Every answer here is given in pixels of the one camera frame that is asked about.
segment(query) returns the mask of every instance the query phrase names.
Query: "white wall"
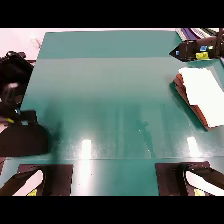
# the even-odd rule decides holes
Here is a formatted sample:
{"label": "white wall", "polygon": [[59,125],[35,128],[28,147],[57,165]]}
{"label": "white wall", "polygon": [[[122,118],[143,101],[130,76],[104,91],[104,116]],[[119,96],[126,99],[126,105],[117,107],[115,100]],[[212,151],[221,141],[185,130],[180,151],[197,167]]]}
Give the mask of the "white wall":
{"label": "white wall", "polygon": [[42,43],[46,32],[63,31],[103,31],[103,30],[166,30],[174,31],[175,28],[0,28],[0,57],[12,51],[23,51],[26,59],[35,60],[39,49],[33,46],[32,38],[37,38]]}

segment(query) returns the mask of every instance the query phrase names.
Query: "green table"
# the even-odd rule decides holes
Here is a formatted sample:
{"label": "green table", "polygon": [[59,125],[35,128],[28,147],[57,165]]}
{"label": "green table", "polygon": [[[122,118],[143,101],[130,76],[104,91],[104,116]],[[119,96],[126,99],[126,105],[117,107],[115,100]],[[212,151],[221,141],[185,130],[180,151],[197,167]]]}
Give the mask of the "green table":
{"label": "green table", "polygon": [[206,132],[172,83],[175,32],[47,33],[22,109],[52,135],[49,154],[7,158],[0,185],[21,163],[74,164],[72,195],[158,195],[156,162],[204,161],[224,172],[224,127]]}

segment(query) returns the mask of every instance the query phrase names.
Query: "glossy table surface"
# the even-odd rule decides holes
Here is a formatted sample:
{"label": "glossy table surface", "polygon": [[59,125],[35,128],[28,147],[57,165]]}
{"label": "glossy table surface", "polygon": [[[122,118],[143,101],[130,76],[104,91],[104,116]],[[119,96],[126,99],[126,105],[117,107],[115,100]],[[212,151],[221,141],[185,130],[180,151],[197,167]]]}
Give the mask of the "glossy table surface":
{"label": "glossy table surface", "polygon": [[183,63],[168,54],[175,32],[47,33],[22,109],[37,111],[52,147],[7,158],[2,185],[20,163],[74,164],[71,195],[158,195],[156,162],[204,161],[224,172],[224,127],[207,132],[172,81],[219,60]]}

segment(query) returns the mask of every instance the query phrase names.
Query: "folded white cloth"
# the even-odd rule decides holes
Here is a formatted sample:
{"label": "folded white cloth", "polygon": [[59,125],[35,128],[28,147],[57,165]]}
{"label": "folded white cloth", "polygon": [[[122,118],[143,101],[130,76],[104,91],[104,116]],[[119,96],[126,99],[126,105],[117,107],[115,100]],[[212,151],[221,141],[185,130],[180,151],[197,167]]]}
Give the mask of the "folded white cloth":
{"label": "folded white cloth", "polygon": [[224,92],[206,68],[181,68],[190,105],[198,105],[209,127],[224,125]]}

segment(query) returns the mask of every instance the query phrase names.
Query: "green tabletop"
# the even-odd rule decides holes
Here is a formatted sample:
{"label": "green tabletop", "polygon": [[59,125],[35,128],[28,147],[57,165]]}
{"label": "green tabletop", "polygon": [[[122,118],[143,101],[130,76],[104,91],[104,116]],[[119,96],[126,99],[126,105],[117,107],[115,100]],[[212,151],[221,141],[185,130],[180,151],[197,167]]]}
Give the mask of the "green tabletop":
{"label": "green tabletop", "polygon": [[51,133],[46,155],[7,158],[2,185],[21,163],[74,164],[72,195],[158,195],[156,162],[205,161],[224,172],[224,127],[207,132],[172,81],[176,32],[47,33],[22,109]]}

